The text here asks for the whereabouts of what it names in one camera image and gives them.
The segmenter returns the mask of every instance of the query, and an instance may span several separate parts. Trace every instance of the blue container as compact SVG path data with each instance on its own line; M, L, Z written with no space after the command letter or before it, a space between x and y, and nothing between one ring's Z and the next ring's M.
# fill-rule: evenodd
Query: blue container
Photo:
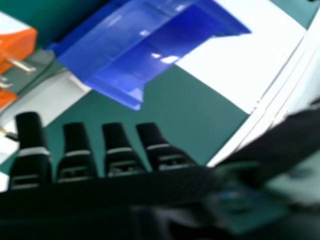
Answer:
M211 37L250 30L213 0L116 0L54 48L84 84L139 110L144 85Z

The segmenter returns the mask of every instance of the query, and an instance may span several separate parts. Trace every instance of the gray strip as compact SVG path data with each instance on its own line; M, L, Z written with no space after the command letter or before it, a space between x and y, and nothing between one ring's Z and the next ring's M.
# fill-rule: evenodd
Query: gray strip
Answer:
M118 147L118 148L113 148L108 151L106 151L107 154L116 154L116 153L121 153L121 152L131 152L132 148L131 147Z
M167 148L170 147L171 145L168 143L163 143L163 144L157 144L157 145L151 145L148 146L146 149L147 150L152 150L152 149L160 149L160 148Z
M65 154L66 157L73 157L78 155L90 155L91 151L89 150L77 150L77 151L70 151Z
M44 146L30 147L21 149L18 153L18 157L26 157L31 155L50 155L50 152Z

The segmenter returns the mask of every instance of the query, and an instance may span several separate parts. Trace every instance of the orange object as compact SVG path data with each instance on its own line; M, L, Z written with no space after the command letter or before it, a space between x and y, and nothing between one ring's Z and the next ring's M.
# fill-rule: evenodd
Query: orange object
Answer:
M13 65L7 59L24 60L35 51L37 30L0 12L0 75Z
M17 99L13 92L0 88L0 110Z

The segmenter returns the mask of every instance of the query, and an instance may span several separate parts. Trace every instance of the blue plastic bin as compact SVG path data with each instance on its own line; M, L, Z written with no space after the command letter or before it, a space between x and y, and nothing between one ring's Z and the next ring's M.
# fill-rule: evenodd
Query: blue plastic bin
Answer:
M211 37L250 30L213 0L117 0L54 48L84 84L139 110L144 85Z

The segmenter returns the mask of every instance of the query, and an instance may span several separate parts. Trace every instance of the orange plug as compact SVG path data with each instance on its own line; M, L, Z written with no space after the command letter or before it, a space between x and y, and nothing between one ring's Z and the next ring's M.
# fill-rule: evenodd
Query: orange plug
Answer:
M0 110L17 99L13 92L0 88Z
M3 12L0 12L0 23L0 75L13 65L25 70L20 61L35 51L37 30Z

